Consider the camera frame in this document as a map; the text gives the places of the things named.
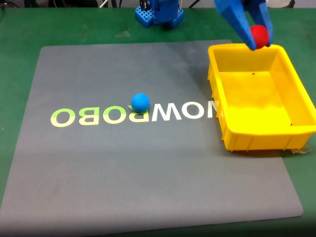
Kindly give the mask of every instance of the red ball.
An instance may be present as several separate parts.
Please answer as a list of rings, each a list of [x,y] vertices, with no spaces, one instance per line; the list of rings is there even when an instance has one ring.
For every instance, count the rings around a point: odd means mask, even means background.
[[[269,43],[269,32],[267,28],[261,25],[255,25],[250,27],[250,31],[256,42],[257,49],[267,46]]]

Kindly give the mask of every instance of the green table surface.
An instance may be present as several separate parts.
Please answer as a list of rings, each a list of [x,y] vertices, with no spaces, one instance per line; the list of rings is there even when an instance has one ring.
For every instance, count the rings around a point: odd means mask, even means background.
[[[140,43],[187,40],[241,42],[215,9],[185,9],[173,29],[144,28],[134,9],[24,8],[0,16],[0,203],[40,49],[48,45]],[[274,44],[287,51],[312,101],[316,103],[316,9],[271,9]],[[282,157],[304,208],[301,217],[186,227],[118,236],[209,236],[210,234],[302,235],[316,226],[316,137],[304,155]]]

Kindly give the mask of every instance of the yellow bin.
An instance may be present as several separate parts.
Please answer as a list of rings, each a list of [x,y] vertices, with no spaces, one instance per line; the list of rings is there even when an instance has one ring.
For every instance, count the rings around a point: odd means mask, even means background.
[[[281,46],[221,44],[208,54],[227,150],[301,149],[316,132],[315,107]]]

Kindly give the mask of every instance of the letter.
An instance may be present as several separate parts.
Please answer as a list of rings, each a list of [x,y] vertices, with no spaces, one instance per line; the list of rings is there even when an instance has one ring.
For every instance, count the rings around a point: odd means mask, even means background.
[[[109,118],[109,113],[111,110],[119,110],[120,111],[120,117],[119,119],[117,120],[112,120]],[[110,124],[117,124],[117,123],[120,123],[120,122],[123,122],[124,119],[126,118],[126,111],[124,108],[120,107],[120,106],[111,106],[111,107],[108,107],[104,113],[103,113],[103,119],[105,122],[108,122]]]
[[[195,105],[198,108],[198,114],[197,115],[190,115],[188,113],[188,106],[189,105]],[[189,119],[199,119],[200,117],[202,117],[204,115],[204,108],[200,103],[197,102],[187,102],[182,106],[182,113],[185,117],[189,118]]]
[[[59,123],[57,122],[57,116],[62,113],[62,112],[67,112],[69,113],[69,119],[67,122],[65,123]],[[57,110],[55,111],[51,118],[50,118],[50,122],[52,125],[54,125],[55,127],[67,127],[69,126],[70,124],[72,124],[73,122],[75,121],[75,112],[70,110],[70,109],[60,109],[60,110]]]
[[[93,111],[92,115],[86,115],[86,111]],[[99,124],[99,107],[83,108],[79,111],[79,115],[82,117],[79,119],[81,125],[98,125]],[[87,122],[86,119],[93,119],[93,121]]]
[[[214,101],[209,101],[208,102],[208,110],[207,110],[207,117],[208,118],[212,118],[213,117],[213,110],[212,110],[212,107],[215,109],[216,111],[216,106],[215,106],[215,103]]]
[[[132,122],[149,122],[148,110],[145,113],[143,113],[143,118],[135,118],[135,115],[137,115],[137,113],[132,112],[129,115],[129,120],[131,120]]]
[[[153,112],[153,118],[152,118],[153,122],[157,121],[158,110],[160,111],[161,116],[162,116],[163,120],[165,120],[165,121],[169,121],[170,120],[171,110],[173,110],[174,115],[176,116],[177,120],[181,119],[181,116],[180,116],[176,106],[174,105],[174,103],[169,103],[168,104],[167,113],[164,113],[161,104],[155,104],[154,112]]]

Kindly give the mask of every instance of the blue ball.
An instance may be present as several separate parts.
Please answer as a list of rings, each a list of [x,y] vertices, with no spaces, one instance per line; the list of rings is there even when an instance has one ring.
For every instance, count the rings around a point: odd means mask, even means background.
[[[149,99],[145,94],[136,94],[133,96],[131,106],[136,113],[144,113],[149,108]]]

